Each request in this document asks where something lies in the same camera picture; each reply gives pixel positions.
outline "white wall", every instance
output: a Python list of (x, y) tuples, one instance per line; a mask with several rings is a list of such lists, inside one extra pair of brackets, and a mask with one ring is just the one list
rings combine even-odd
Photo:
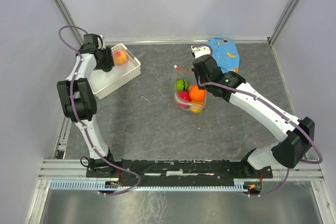
[(266, 39), (289, 0), (63, 0), (75, 24), (115, 40)]
[[(0, 223), (23, 223), (62, 120), (56, 83), (75, 55), (53, 0), (0, 0)], [(77, 45), (70, 33), (70, 43)]]
[(298, 116), (316, 123), (315, 141), (336, 204), (336, 1), (301, 0), (275, 48)]

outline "bag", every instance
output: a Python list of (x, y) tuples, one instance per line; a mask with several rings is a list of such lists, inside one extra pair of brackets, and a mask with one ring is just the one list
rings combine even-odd
[(193, 71), (174, 68), (176, 74), (172, 78), (172, 93), (175, 103), (182, 110), (200, 113), (205, 108), (206, 90), (198, 88)]

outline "yellow fruit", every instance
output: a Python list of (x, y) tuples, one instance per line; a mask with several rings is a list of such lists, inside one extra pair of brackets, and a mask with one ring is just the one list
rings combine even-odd
[(197, 103), (195, 103), (193, 101), (192, 101), (192, 104), (194, 104), (194, 105), (190, 106), (190, 110), (192, 112), (194, 112), (194, 113), (200, 113), (202, 111), (203, 108), (199, 104), (197, 104)]

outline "robotic arm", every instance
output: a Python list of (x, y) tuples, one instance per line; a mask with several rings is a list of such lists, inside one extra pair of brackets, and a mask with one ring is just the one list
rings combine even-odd
[[(84, 44), (78, 50), (82, 54), (82, 59), (76, 55), (76, 64), (64, 81), (57, 83), (57, 90), (61, 101), (63, 113), (81, 131), (90, 152), (89, 166), (106, 167), (107, 164), (101, 160), (97, 153), (92, 149), (88, 137), (84, 131), (86, 127), (89, 137), (96, 147), (97, 151), (107, 160), (113, 162), (112, 154), (104, 142), (96, 120), (97, 103), (95, 96), (90, 88), (89, 79), (94, 70), (102, 70), (109, 72), (114, 67), (113, 57), (111, 55), (111, 47), (106, 47), (102, 36), (95, 34), (84, 35)], [(74, 92), (78, 95), (75, 97), (75, 107), (80, 120), (85, 126), (77, 122), (70, 101), (70, 82), (75, 76)]]
[(246, 156), (248, 163), (257, 170), (277, 163), (287, 168), (294, 168), (311, 144), (293, 123), (301, 127), (313, 140), (315, 126), (313, 120), (307, 117), (300, 120), (285, 112), (260, 95), (238, 73), (233, 71), (222, 73), (208, 52), (205, 52), (206, 55), (196, 53), (198, 55), (195, 54), (193, 71), (198, 80), (198, 87), (245, 110), (277, 139), (277, 142), (269, 146), (250, 151)]

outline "white plastic basket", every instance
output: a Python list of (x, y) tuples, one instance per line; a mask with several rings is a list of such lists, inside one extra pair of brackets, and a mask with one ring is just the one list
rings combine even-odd
[(115, 66), (107, 73), (102, 70), (95, 70), (92, 72), (89, 83), (93, 93), (99, 100), (108, 96), (110, 93), (125, 85), (141, 73), (141, 63), (124, 44), (117, 44), (112, 47), (111, 50), (112, 53), (118, 50), (126, 52), (128, 62), (121, 66)]

